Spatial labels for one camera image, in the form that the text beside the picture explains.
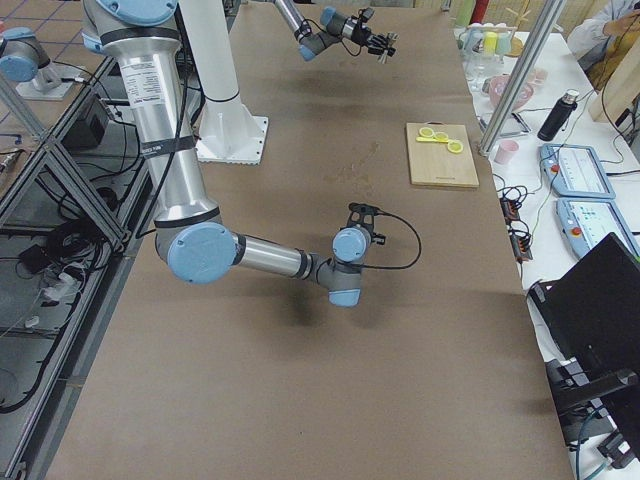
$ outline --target robotic arm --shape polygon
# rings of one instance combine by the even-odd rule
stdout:
[[[5,30],[0,35],[0,71],[14,82],[31,82],[39,92],[61,84],[47,52],[26,27]]]
[[[350,205],[349,220],[334,238],[331,258],[235,233],[223,225],[217,202],[205,191],[185,114],[175,63],[180,47],[173,20],[176,7],[177,0],[84,0],[85,39],[92,50],[115,57],[120,65],[141,151],[159,192],[154,217],[159,256],[187,282],[212,282],[233,265],[243,265],[314,281],[329,290],[334,305],[355,306],[367,250],[372,243],[384,243],[373,230],[377,208]]]
[[[360,47],[366,47],[372,55],[378,55],[380,63],[386,63],[387,58],[392,57],[396,52],[393,48],[393,44],[398,39],[396,33],[389,32],[386,36],[374,34],[367,26],[367,22],[373,17],[372,8],[360,10],[358,16],[347,17],[334,7],[326,7],[320,17],[320,23],[325,30],[313,33],[309,20],[302,16],[292,0],[266,1],[275,4],[300,44],[298,47],[300,54],[306,61],[313,60],[334,43],[341,42],[343,38],[351,40]]]

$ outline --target black water bottle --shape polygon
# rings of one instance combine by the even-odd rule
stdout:
[[[562,125],[567,121],[571,112],[578,108],[578,104],[576,103],[578,95],[579,93],[576,90],[567,90],[567,93],[558,99],[538,132],[538,138],[540,140],[544,140],[545,142],[553,140],[553,137],[555,137],[558,130],[562,128]]]

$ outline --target white sleeve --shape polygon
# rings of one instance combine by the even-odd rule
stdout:
[[[573,29],[567,38],[569,50],[578,58],[609,37],[602,33],[605,23],[617,20],[632,7],[629,0],[608,1],[605,7]]]

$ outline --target blue and white control box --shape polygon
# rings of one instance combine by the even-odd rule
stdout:
[[[616,196],[592,147],[545,144],[540,147],[540,163],[549,184],[562,197]]]
[[[607,234],[613,232],[636,256],[640,248],[615,201],[594,198],[560,198],[556,213],[562,231],[578,258],[584,257]]]

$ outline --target black monitor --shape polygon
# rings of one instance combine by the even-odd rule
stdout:
[[[560,351],[590,381],[630,369],[640,375],[640,263],[607,235],[545,294],[545,321]],[[601,397],[640,458],[640,386]]]

